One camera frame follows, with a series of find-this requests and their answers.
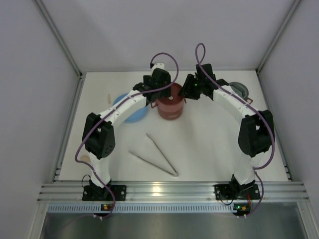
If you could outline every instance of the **cable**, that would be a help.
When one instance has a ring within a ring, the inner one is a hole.
[[[223,87],[221,87],[216,81],[214,81],[209,75],[208,73],[204,70],[204,68],[202,67],[201,65],[201,61],[198,59],[198,48],[199,46],[202,46],[204,48],[204,52],[206,52],[206,48],[205,48],[205,45],[203,43],[199,43],[197,46],[196,46],[196,49],[195,49],[195,56],[196,56],[196,61],[200,67],[200,69],[202,70],[202,72],[205,74],[205,76],[211,80],[211,82],[217,86],[219,89],[221,89],[223,92],[231,95],[232,97],[234,97],[235,99],[237,99],[240,103],[242,103],[243,105],[246,105],[247,108],[249,108],[250,110],[252,110],[256,115],[258,115],[258,117],[262,120],[262,122],[264,123],[264,125],[266,126],[267,128],[267,131],[270,135],[270,139],[271,139],[271,145],[272,145],[272,148],[271,148],[271,155],[268,159],[268,161],[263,165],[263,166],[260,166],[260,167],[253,167],[254,170],[260,170],[260,169],[264,169],[266,168],[270,163],[271,161],[273,160],[274,158],[274,154],[275,154],[275,138],[273,136],[273,133],[267,123],[267,121],[264,119],[264,117],[257,111],[255,110],[252,106],[250,106],[249,104],[247,104],[243,99],[241,99],[240,97],[236,96],[236,95],[232,95],[228,90],[224,89]]]
[[[159,56],[159,55],[169,56],[169,57],[174,61],[175,65],[176,65],[176,76],[175,76],[174,80],[173,80],[170,84],[168,84],[167,86],[164,86],[164,87],[161,87],[161,88],[155,89],[155,90],[149,90],[149,91],[139,92],[139,93],[133,94],[132,97],[135,97],[135,96],[138,96],[138,95],[141,95],[141,94],[147,94],[147,93],[152,93],[152,92],[164,90],[164,89],[170,87],[172,84],[174,84],[175,81],[177,80],[177,78],[178,78],[178,73],[179,73],[179,67],[178,67],[177,61],[175,60],[175,58],[174,58],[172,55],[170,55],[170,54],[168,54],[168,53],[165,53],[165,52],[158,53],[158,54],[156,54],[156,55],[151,59],[151,64],[153,63],[154,59],[155,59],[157,56]],[[112,204],[112,207],[111,207],[111,209],[110,209],[110,212],[109,212],[109,214],[107,214],[107,215],[104,216],[103,218],[109,217],[110,214],[113,212],[114,207],[115,207],[115,203],[116,203],[115,196],[114,196],[113,192],[111,191],[111,189],[110,189],[110,188],[101,180],[101,178],[96,174],[96,172],[95,172],[93,166],[92,166],[91,164],[87,163],[87,162],[84,162],[84,161],[79,160],[79,159],[78,159],[78,156],[79,156],[79,153],[80,153],[81,148],[84,146],[85,142],[88,140],[88,138],[91,136],[91,134],[96,130],[96,128],[97,128],[106,118],[108,118],[111,114],[113,114],[113,113],[115,112],[115,110],[117,110],[122,104],[124,104],[124,103],[125,103],[127,100],[129,100],[129,99],[130,99],[130,97],[126,97],[123,101],[121,101],[121,102],[116,106],[115,109],[111,110],[106,116],[104,116],[102,119],[100,119],[100,120],[96,123],[96,125],[94,125],[94,126],[91,128],[91,130],[88,132],[88,134],[84,137],[83,141],[81,142],[79,148],[77,149],[77,151],[76,151],[76,153],[75,153],[75,157],[74,157],[74,159],[75,159],[76,162],[78,162],[78,163],[83,163],[83,164],[87,165],[87,166],[92,170],[92,172],[93,172],[94,176],[96,177],[96,179],[108,190],[108,192],[109,192],[109,193],[111,194],[111,196],[112,196],[113,204]]]
[[[85,175],[83,176],[83,178],[82,178],[82,180],[81,180],[81,185],[82,185],[82,188],[83,188],[83,189],[84,189],[84,187],[83,187],[83,180],[84,180],[85,176],[89,176],[89,177],[90,177],[90,180],[91,180],[91,176],[90,176],[90,175],[85,174]]]
[[[247,194],[247,199],[248,199],[248,206],[250,207],[250,205],[251,205],[251,199],[250,199],[250,194],[249,194],[249,193]]]
[[[226,206],[229,206],[229,205],[231,205],[231,204],[234,202],[234,197],[233,197],[233,199],[231,200],[230,203],[224,203],[223,200],[221,200],[220,192],[219,192],[219,194],[218,194],[218,198],[219,198],[219,200],[220,200],[224,205],[226,205]]]
[[[255,175],[256,177],[259,179],[260,181],[260,186],[261,186],[261,196],[260,196],[260,199],[258,201],[258,203],[256,204],[256,206],[253,208],[252,211],[250,211],[250,213],[248,215],[252,215],[256,210],[257,208],[259,208],[260,204],[261,204],[261,201],[264,199],[264,183],[263,181],[261,180],[261,178],[259,177],[259,175],[257,174],[257,172],[255,171]]]

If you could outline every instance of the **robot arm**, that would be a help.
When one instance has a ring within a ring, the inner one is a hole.
[[[187,76],[179,95],[198,100],[200,95],[204,94],[220,104],[240,124],[238,144],[242,155],[238,167],[229,182],[229,187],[231,188],[230,194],[233,199],[243,198],[247,195],[248,189],[258,187],[255,185],[254,168],[259,166],[261,159],[265,155],[264,153],[269,150],[272,144],[271,138],[261,119],[254,111],[247,107],[248,103],[243,105],[232,97],[232,95],[237,94],[225,80],[216,80],[210,64],[202,65],[202,67],[212,79],[230,92],[230,94],[227,94],[213,84],[197,65],[197,72],[195,75],[189,74]],[[274,134],[274,123],[271,112],[269,110],[258,112],[266,120]]]
[[[163,63],[155,64],[152,67],[152,75],[143,76],[143,82],[136,84],[118,103],[98,115],[90,113],[86,118],[82,140],[102,118],[112,112],[112,114],[99,124],[85,142],[85,149],[89,152],[90,161],[97,176],[109,186],[111,184],[109,162],[101,162],[107,160],[105,158],[110,155],[115,148],[114,130],[135,111],[147,106],[160,97],[170,97],[170,88],[152,93],[139,94],[141,92],[162,88],[170,83],[170,74],[163,68]],[[106,189],[94,173],[91,174],[89,191],[89,198],[95,201],[105,200],[107,197]]]

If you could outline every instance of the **red pot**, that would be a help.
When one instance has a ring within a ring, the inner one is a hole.
[[[174,83],[171,87],[171,96],[163,97],[155,101],[155,105],[151,104],[152,108],[157,107],[159,115],[166,120],[174,120],[180,117],[183,113],[184,97],[179,96],[178,93],[182,86],[178,83]]]

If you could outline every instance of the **metal tongs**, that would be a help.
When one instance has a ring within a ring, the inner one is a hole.
[[[172,174],[171,172],[169,172],[169,171],[167,171],[167,170],[165,170],[165,169],[159,167],[158,165],[155,165],[155,164],[153,164],[153,163],[147,161],[146,159],[144,159],[144,158],[138,156],[136,153],[134,153],[134,152],[132,152],[132,151],[130,151],[130,150],[129,150],[129,153],[130,153],[131,155],[135,156],[136,158],[139,158],[139,159],[141,159],[142,161],[144,161],[144,162],[146,162],[146,163],[148,163],[148,164],[154,166],[155,168],[157,168],[157,169],[159,169],[159,170],[161,170],[161,171],[163,171],[163,172],[165,172],[165,173],[168,173],[169,175],[171,175],[171,176],[173,176],[173,177],[178,177],[178,172],[177,172],[176,169],[173,167],[173,165],[170,163],[170,161],[169,161],[168,158],[165,156],[165,154],[163,153],[163,151],[159,148],[159,146],[155,143],[155,141],[151,138],[151,136],[150,136],[148,133],[146,133],[146,136],[147,136],[147,138],[149,138],[149,139],[153,142],[153,144],[155,145],[155,147],[159,150],[159,152],[160,152],[161,155],[164,157],[164,159],[167,161],[167,163],[170,165],[170,167],[171,167],[172,170],[175,172],[175,174]]]

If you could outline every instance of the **blue plate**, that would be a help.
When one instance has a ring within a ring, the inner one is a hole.
[[[123,99],[127,94],[122,94],[119,97],[116,98],[114,101],[113,105],[115,105],[117,102],[119,102],[121,99]],[[133,114],[131,114],[124,122],[126,123],[134,123],[142,119],[145,115],[146,112],[148,111],[148,108],[145,106],[142,109],[139,109],[135,111]]]

